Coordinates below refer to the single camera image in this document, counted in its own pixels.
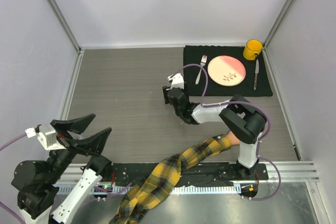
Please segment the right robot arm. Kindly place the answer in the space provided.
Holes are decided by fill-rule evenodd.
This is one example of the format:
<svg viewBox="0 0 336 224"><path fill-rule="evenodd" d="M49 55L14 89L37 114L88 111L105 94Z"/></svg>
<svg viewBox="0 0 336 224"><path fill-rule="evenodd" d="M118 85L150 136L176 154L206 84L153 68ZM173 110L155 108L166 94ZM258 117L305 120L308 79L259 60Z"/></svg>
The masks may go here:
<svg viewBox="0 0 336 224"><path fill-rule="evenodd" d="M191 102L182 88L162 87L165 104L170 104L183 122L203 124L223 122L240 140L237 173L242 179L250 179L256 174L259 163L258 141L265 135L268 118L255 105L241 95L217 104Z"/></svg>

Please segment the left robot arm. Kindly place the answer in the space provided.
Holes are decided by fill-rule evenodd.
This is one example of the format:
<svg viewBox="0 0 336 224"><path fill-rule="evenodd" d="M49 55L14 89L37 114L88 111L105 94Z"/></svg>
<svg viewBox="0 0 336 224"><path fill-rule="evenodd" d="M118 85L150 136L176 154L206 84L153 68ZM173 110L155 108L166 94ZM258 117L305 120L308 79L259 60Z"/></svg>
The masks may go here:
<svg viewBox="0 0 336 224"><path fill-rule="evenodd" d="M22 161L15 168L11 185L18 190L17 204L23 223L71 223L95 185L111 177L112 162L102 151L112 129L80 138L95 117L91 113L72 120L52 120L26 130L28 137L37 137L49 157L45 161ZM78 154L89 156L90 160L70 194L53 210L59 192L56 183Z"/></svg>

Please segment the mannequin hand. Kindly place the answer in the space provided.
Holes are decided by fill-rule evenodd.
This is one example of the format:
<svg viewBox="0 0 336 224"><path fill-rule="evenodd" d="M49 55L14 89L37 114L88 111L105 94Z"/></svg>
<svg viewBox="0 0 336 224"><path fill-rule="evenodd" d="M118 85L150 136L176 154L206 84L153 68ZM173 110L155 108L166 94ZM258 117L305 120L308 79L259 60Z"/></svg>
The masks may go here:
<svg viewBox="0 0 336 224"><path fill-rule="evenodd" d="M232 131L228 132L226 137L228 138L232 146L240 144L240 140L234 135Z"/></svg>

